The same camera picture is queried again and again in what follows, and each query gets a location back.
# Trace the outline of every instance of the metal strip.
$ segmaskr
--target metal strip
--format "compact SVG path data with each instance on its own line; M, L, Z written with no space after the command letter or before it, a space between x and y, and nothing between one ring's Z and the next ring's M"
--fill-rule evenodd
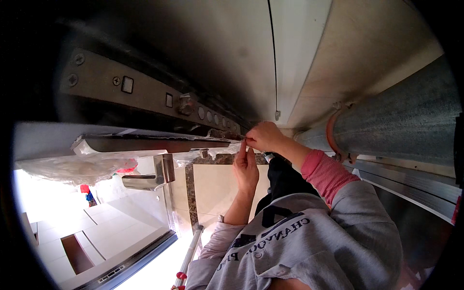
M461 195L461 190L458 187L450 185L454 183L452 178L368 161L357 161L355 164L345 162L343 165L408 185L453 204L456 204Z
M359 170L362 180L402 197L451 223L455 204L413 187Z

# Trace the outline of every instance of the gray sweatshirt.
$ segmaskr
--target gray sweatshirt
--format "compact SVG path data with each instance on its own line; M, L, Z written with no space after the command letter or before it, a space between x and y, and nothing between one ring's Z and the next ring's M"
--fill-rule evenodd
M297 278L313 290L392 289L402 248L398 229L372 185L343 186L330 211L322 199L295 193L274 200L248 225L220 224L232 236L208 247L188 267L188 290L265 290L274 277Z

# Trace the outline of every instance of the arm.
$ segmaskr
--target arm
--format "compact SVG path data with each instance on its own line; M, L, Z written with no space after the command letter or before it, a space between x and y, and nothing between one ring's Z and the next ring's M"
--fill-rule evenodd
M384 265L383 278L391 284L387 288L393 287L400 273L401 241L374 187L360 181L322 151L311 150L284 137L273 123L260 123L246 137L249 146L279 153L301 168L303 178L326 197L332 208L331 218L366 250L380 257ZM363 274L372 275L374 280L379 275Z
M329 206L340 188L360 180L324 152L310 149L285 137L272 122L258 124L246 137L249 146L279 153L300 168L303 178L317 189Z
M261 122L246 134L246 144L260 151L276 152L298 168L312 149L284 136L272 122Z
M242 141L240 151L235 156L233 163L233 171L238 183L238 193L231 207L224 215L224 223L235 226L248 224L251 205L259 180L255 153L252 148L248 152L245 150L246 143Z
M240 151L235 156L233 171L238 183L238 193L223 222L217 223L210 241L201 250L198 260L190 263L186 289L200 290L207 287L229 246L248 224L259 172L253 149L248 149L247 153L245 141L242 142Z

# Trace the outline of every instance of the screw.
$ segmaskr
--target screw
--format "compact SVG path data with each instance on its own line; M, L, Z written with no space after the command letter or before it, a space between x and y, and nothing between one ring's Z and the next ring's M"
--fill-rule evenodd
M69 87L75 86L77 84L78 80L79 80L79 78L77 77L77 74L72 73L72 74L68 75L68 86Z
M121 79L119 77L113 78L113 85L118 86L121 83Z
M85 56L83 53L78 53L76 54L76 56L74 57L74 63L77 64L77 65L81 65L83 64L85 61Z

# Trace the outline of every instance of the white ceiling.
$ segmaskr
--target white ceiling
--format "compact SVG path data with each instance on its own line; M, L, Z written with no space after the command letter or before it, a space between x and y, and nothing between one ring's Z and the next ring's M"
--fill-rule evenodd
M248 121L308 127L336 101L385 90L443 51L407 1L140 1L115 9L168 61Z
M250 122L287 123L317 50L331 0L119 2L119 13L169 62Z

